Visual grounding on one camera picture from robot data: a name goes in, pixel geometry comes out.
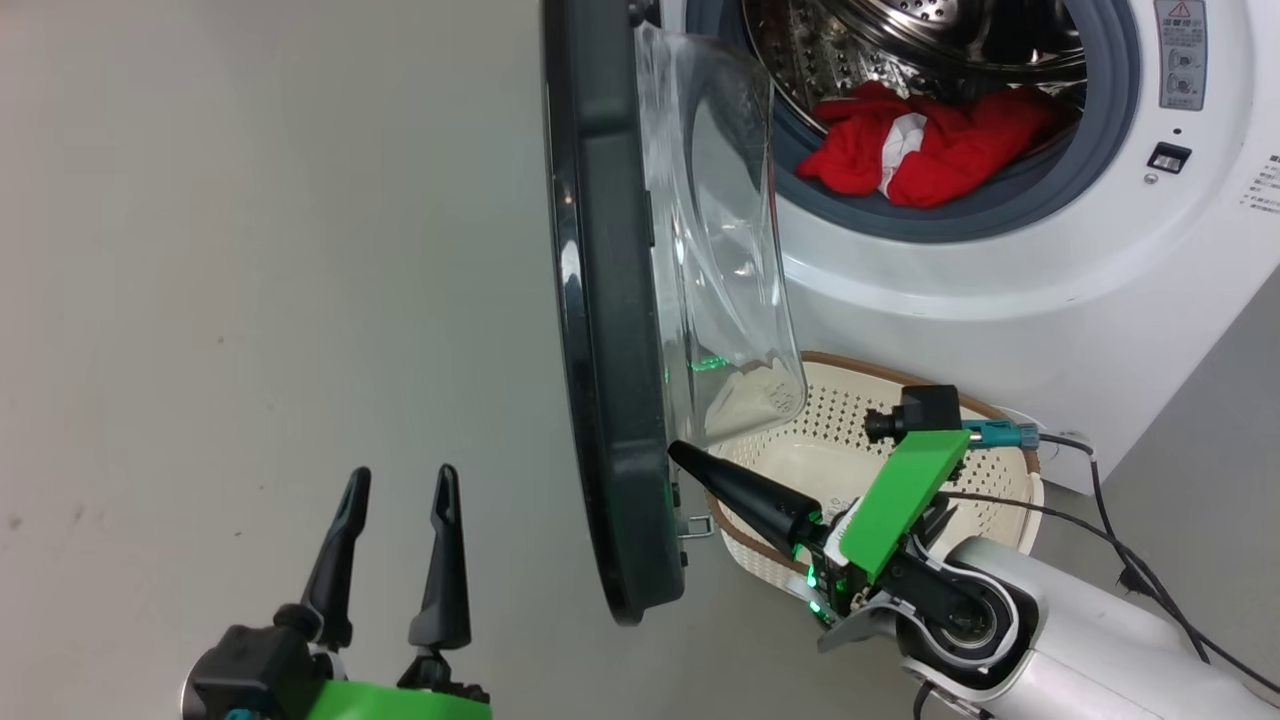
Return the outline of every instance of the laundry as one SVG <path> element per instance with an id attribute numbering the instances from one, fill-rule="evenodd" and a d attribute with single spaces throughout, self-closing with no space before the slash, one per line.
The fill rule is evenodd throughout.
<path id="1" fill-rule="evenodd" d="M 877 191 L 893 205 L 937 208 L 969 195 L 1078 113 L 1024 86 L 956 108 L 922 96 L 906 100 L 877 82 L 849 99 L 819 102 L 827 141 L 796 174 L 842 195 Z"/>

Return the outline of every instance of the connector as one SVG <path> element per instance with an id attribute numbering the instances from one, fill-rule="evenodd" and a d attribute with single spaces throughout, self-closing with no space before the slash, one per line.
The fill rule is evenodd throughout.
<path id="1" fill-rule="evenodd" d="M 1032 423 L 1019 425 L 1009 419 L 963 420 L 961 425 L 970 433 L 969 450 L 992 447 L 1036 450 L 1039 447 L 1039 428 Z"/>

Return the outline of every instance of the white cloth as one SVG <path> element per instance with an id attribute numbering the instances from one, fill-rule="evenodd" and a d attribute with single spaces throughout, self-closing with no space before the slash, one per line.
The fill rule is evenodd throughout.
<path id="1" fill-rule="evenodd" d="M 902 167 L 902 160 L 911 152 L 918 152 L 924 143 L 924 126 L 928 118 L 919 113 L 910 113 L 893 120 L 893 127 L 884 138 L 884 147 L 881 150 L 881 195 L 888 197 L 888 183 L 893 182 L 893 176 Z"/>

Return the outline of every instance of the warning label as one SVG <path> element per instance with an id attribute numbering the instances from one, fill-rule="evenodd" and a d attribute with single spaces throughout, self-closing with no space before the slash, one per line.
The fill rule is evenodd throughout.
<path id="1" fill-rule="evenodd" d="M 1160 106 L 1203 110 L 1208 79 L 1204 0 L 1156 0 L 1160 24 Z"/>
<path id="2" fill-rule="evenodd" d="M 1280 155 L 1272 155 L 1258 174 L 1249 178 L 1249 188 L 1240 196 L 1240 205 L 1280 217 Z"/>

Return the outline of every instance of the black cable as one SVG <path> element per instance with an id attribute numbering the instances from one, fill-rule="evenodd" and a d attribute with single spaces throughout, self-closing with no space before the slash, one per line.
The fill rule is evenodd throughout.
<path id="1" fill-rule="evenodd" d="M 911 703 L 911 717 L 914 720 L 920 720 L 924 715 L 924 701 L 929 700 L 929 694 L 933 693 L 933 683 L 924 680 L 920 685 L 920 691 L 915 693 L 915 702 Z"/>
<path id="2" fill-rule="evenodd" d="M 1011 500 L 1011 498 L 1007 498 L 1007 497 L 995 497 L 995 496 L 991 496 L 991 495 L 979 495 L 979 493 L 970 493 L 970 492 L 950 492 L 950 491 L 941 491 L 941 492 L 938 492 L 938 495 L 941 495 L 942 497 L 950 498 L 950 500 L 973 500 L 973 501 L 978 501 L 978 502 L 993 502 L 996 505 L 1011 505 L 1014 507 L 1021 507 L 1024 510 L 1033 510 L 1036 512 L 1042 512 L 1042 514 L 1048 515 L 1051 518 L 1060 518 L 1062 520 L 1066 520 L 1068 523 L 1071 523 L 1073 525 L 1076 525 L 1076 527 L 1079 527 L 1079 528 L 1082 528 L 1084 530 L 1088 530 L 1089 533 L 1093 533 L 1094 536 L 1097 536 L 1097 537 L 1107 541 L 1108 543 L 1111 543 L 1111 547 L 1114 547 L 1116 550 L 1116 552 L 1120 553 L 1121 557 L 1126 559 L 1129 562 L 1133 562 L 1133 565 L 1143 575 L 1146 575 L 1151 580 L 1151 584 L 1156 588 L 1157 593 L 1160 593 L 1161 596 L 1166 596 L 1166 597 L 1169 594 L 1169 591 L 1165 589 L 1165 585 L 1160 582 L 1160 578 L 1157 578 L 1156 574 L 1151 570 L 1151 566 L 1147 565 L 1140 557 L 1138 557 L 1138 555 L 1134 553 L 1134 551 L 1129 550 L 1128 546 L 1125 546 L 1123 542 L 1120 542 L 1119 539 L 1116 539 L 1116 537 L 1114 534 L 1110 534 L 1106 530 L 1098 529 L 1098 528 L 1091 525 L 1089 523 L 1087 523 L 1087 521 L 1076 518 L 1075 515 L 1070 515 L 1068 512 L 1062 512 L 1061 510 L 1053 510 L 1052 507 L 1044 507 L 1043 505 L 1036 505 L 1033 502 L 1023 502 L 1020 500 Z M 1248 665 L 1245 665 L 1244 662 L 1242 662 L 1240 660 L 1238 660 L 1231 653 L 1224 651 L 1217 643 L 1215 643 L 1213 641 L 1211 641 L 1207 635 L 1204 635 L 1204 633 L 1202 633 L 1198 628 L 1196 628 L 1194 625 L 1192 625 L 1187 620 L 1187 618 L 1181 615 L 1181 612 L 1179 612 L 1175 616 L 1171 610 L 1176 609 L 1176 605 L 1174 605 L 1172 609 L 1171 607 L 1165 607 L 1165 603 L 1161 601 L 1160 597 L 1156 597 L 1155 600 L 1156 600 L 1157 603 L 1160 603 L 1160 606 L 1166 612 L 1169 612 L 1171 616 L 1174 616 L 1174 620 L 1176 620 L 1178 624 L 1181 625 L 1183 630 L 1187 632 L 1187 635 L 1189 638 L 1193 638 L 1193 641 L 1199 641 L 1199 642 L 1207 644 L 1213 652 L 1216 652 L 1217 655 L 1220 655 L 1222 657 L 1222 660 L 1226 660 L 1228 662 L 1230 662 L 1231 665 L 1234 665 L 1236 669 L 1239 669 L 1242 673 L 1244 673 L 1249 678 L 1253 678 L 1254 680 L 1257 680 L 1257 683 L 1261 684 L 1262 687 L 1267 688 L 1268 691 L 1271 691 L 1271 692 L 1274 692 L 1276 694 L 1280 694 L 1280 684 L 1276 684 L 1276 683 L 1268 680 L 1262 674 L 1260 674 L 1257 670 L 1249 667 Z"/>
<path id="3" fill-rule="evenodd" d="M 1098 471 L 1098 460 L 1096 452 L 1093 451 L 1093 447 L 1078 439 L 1062 436 L 1055 436 L 1051 433 L 1041 433 L 1039 437 L 1044 442 L 1079 450 L 1080 452 L 1085 454 L 1089 457 L 1089 475 L 1092 475 L 1092 482 L 1093 482 L 1093 498 L 1098 505 L 1098 518 L 1102 520 L 1102 528 L 1106 530 L 1107 536 L 1117 538 L 1116 529 L 1115 527 L 1111 525 L 1111 518 L 1107 514 L 1107 505 L 1102 498 L 1102 478 L 1101 473 Z M 1187 637 L 1190 639 L 1192 647 L 1196 650 L 1196 655 L 1199 656 L 1202 662 L 1207 664 L 1208 652 L 1204 651 L 1204 643 L 1196 633 L 1190 632 L 1194 628 L 1187 620 L 1187 615 L 1183 614 L 1183 609 L 1179 607 L 1176 602 L 1174 602 L 1174 596 L 1170 594 L 1167 589 L 1165 589 L 1165 585 L 1161 584 L 1160 579 L 1156 578 L 1155 574 L 1149 571 L 1151 570 L 1149 568 L 1146 568 L 1146 562 L 1143 562 L 1142 559 L 1139 559 L 1137 555 L 1133 555 L 1130 552 L 1129 556 L 1132 557 L 1126 557 L 1125 552 L 1121 552 L 1119 547 L 1116 547 L 1116 555 L 1120 556 L 1120 562 L 1125 566 L 1125 570 L 1128 570 L 1133 578 L 1143 580 L 1147 584 L 1147 589 L 1153 591 L 1152 593 L 1149 593 L 1152 600 L 1160 603 L 1160 606 L 1165 610 L 1165 612 L 1167 612 L 1174 620 L 1176 620 L 1183 626 L 1184 630 L 1188 630 Z M 1143 569 L 1139 568 L 1139 565 L 1146 568 L 1147 571 L 1143 571 Z"/>

